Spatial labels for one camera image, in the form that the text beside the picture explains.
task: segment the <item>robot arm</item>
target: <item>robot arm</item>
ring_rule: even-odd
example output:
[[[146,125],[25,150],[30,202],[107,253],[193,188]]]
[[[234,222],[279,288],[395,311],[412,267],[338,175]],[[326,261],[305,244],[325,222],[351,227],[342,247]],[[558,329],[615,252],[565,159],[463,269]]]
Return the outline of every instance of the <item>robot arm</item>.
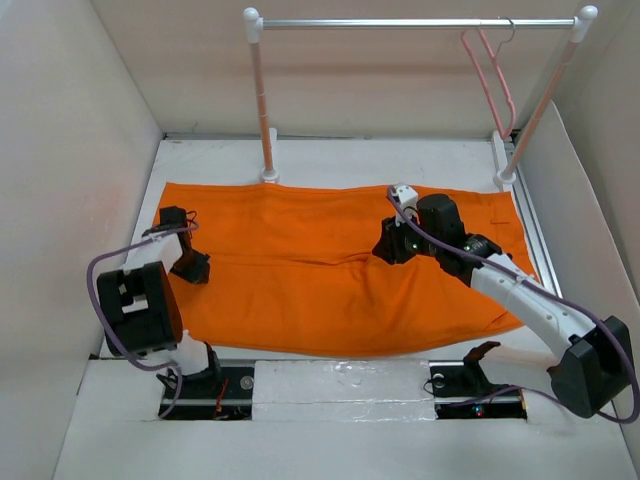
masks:
[[[184,209],[161,209],[160,223],[142,235],[154,241],[138,248],[119,269],[99,275],[98,297],[107,322],[128,352],[152,363],[175,361],[187,389],[195,382],[214,388],[220,383],[218,359],[209,345],[183,330],[168,279],[171,273],[192,284],[209,281],[209,256],[192,248],[188,225]],[[179,233],[165,233],[175,230]],[[108,335],[106,340],[111,353],[120,356]]]
[[[629,385],[627,372],[611,342],[582,313],[565,307],[523,284],[528,278],[508,254],[486,237],[465,232],[455,203],[444,194],[418,199],[405,184],[393,187],[401,210],[439,242],[501,265],[513,275],[429,242],[401,215],[382,222],[382,236],[373,254],[389,264],[405,263],[415,255],[434,257],[448,274],[492,298],[514,314],[549,347],[551,354],[514,350],[485,342],[464,359],[493,385],[517,384],[553,394],[578,416],[589,418]],[[605,326],[631,359],[626,325],[609,317]]]

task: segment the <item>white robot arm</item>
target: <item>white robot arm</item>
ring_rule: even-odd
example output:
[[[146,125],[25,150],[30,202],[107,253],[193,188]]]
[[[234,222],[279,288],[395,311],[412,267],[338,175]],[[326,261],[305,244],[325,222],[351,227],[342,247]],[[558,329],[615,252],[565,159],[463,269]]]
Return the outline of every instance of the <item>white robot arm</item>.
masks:
[[[447,195],[418,199],[417,192],[405,184],[395,185],[390,192],[397,213],[383,220],[374,255],[390,264],[405,263],[415,255],[435,257],[445,272],[502,305],[551,350],[545,354],[485,342],[464,359],[465,366],[484,377],[483,382],[515,384],[554,395],[585,418],[630,384],[626,358],[621,358],[601,329],[583,313],[544,295],[543,287],[491,240],[466,233],[458,209]],[[612,316],[604,326],[632,362],[626,325]]]

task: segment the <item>metal rod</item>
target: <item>metal rod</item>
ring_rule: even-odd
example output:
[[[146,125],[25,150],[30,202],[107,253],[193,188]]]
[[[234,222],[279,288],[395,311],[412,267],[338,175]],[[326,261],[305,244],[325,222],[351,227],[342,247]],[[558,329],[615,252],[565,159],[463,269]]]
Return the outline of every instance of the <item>metal rod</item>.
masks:
[[[575,25],[575,18],[550,19],[479,19],[479,18],[425,18],[425,19],[318,19],[318,20],[283,20],[263,19],[264,30],[307,30],[307,29],[436,29],[465,30],[482,29],[563,29],[568,30]]]
[[[576,51],[577,47],[578,47],[577,43],[574,43],[572,41],[567,42],[567,45],[564,48],[564,51],[562,52],[562,57],[560,58],[560,61],[558,62],[558,65],[556,66],[556,69],[553,72],[553,75],[551,76],[551,80],[549,80],[549,83],[547,84],[547,88],[542,94],[542,98],[538,102],[536,109],[533,111],[533,115],[531,115],[531,119],[525,126],[522,133],[518,136],[518,139],[517,139],[518,143],[516,144],[516,150],[515,152],[513,152],[513,156],[509,161],[509,165],[507,165],[504,171],[501,172],[501,175],[503,178],[512,177],[514,172],[516,171],[518,162],[522,158],[522,154],[524,150],[527,148],[527,145],[529,144],[529,140],[531,140],[531,137],[533,136],[533,133],[535,132],[538,126],[538,123],[540,123],[540,119],[542,118],[542,115],[544,114],[545,110],[547,109],[547,106],[549,105],[549,102],[551,101],[553,92],[558,86],[558,83],[560,82],[560,79],[562,78],[564,71],[567,69],[567,65],[569,65],[569,62],[571,61],[571,57],[573,56],[573,53]]]
[[[269,119],[267,118],[267,99],[264,94],[264,80],[262,79],[262,60],[260,59],[260,44],[251,43],[251,64],[253,65],[253,79],[256,85],[256,100],[258,102],[258,117],[260,118],[260,138],[262,139],[262,153],[264,155],[264,169],[273,172],[273,157],[271,154],[271,137],[269,137]]]

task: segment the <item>white panel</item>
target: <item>white panel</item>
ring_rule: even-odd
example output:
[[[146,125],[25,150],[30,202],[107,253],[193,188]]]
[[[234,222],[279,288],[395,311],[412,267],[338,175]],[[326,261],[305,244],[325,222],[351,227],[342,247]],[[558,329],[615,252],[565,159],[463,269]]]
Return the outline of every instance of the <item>white panel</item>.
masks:
[[[626,5],[624,12],[627,15],[618,21],[617,36],[607,43],[606,53],[593,76],[583,80],[586,86],[575,95],[575,104],[566,105],[562,113],[637,294],[640,286],[640,162],[637,146],[640,2],[621,3]],[[611,301],[621,305],[626,305],[631,296],[626,288],[605,289],[603,295],[607,292],[612,294]],[[637,356],[640,319],[631,317],[629,322],[634,323]],[[635,464],[640,468],[640,423],[626,427],[624,432]]]
[[[130,240],[160,131],[85,0],[10,3],[0,83],[1,476],[50,478],[99,336],[85,269]]]
[[[419,360],[256,362],[254,421],[435,420]]]
[[[528,422],[133,421],[134,403],[158,404],[158,383],[90,362],[56,480],[636,478],[617,426],[536,397]]]
[[[603,159],[615,161],[611,157]],[[616,315],[622,319],[631,331],[637,357],[640,307],[591,184],[555,106],[547,110],[533,136],[522,159],[522,170],[565,297],[602,318]],[[637,183],[637,175],[628,175],[631,175],[630,183]],[[636,210],[637,205],[631,203],[628,208]],[[620,213],[631,214],[624,208]],[[635,220],[630,219],[629,225],[633,228]],[[623,416],[631,411],[629,389],[619,397],[616,405]],[[638,465],[640,425],[623,427],[623,430]]]
[[[242,10],[267,18],[563,17],[579,0],[93,0],[165,131],[257,132]],[[493,119],[456,31],[269,31],[267,103],[288,134],[488,137]],[[494,45],[509,31],[490,32]],[[519,31],[501,59],[516,106],[538,94],[562,33]],[[486,56],[481,57],[490,65]],[[494,90],[499,93],[493,75]]]

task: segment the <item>orange shirt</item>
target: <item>orange shirt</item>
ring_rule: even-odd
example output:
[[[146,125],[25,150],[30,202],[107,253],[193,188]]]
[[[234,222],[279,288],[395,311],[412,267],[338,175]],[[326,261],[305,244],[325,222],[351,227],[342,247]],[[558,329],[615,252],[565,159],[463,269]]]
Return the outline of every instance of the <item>orange shirt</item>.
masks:
[[[447,193],[467,232],[533,273],[509,193]],[[160,207],[197,211],[206,285],[170,275],[185,329],[211,345],[323,356],[411,353],[520,326],[433,258],[387,265],[371,254],[395,211],[386,186],[324,190],[167,184]]]

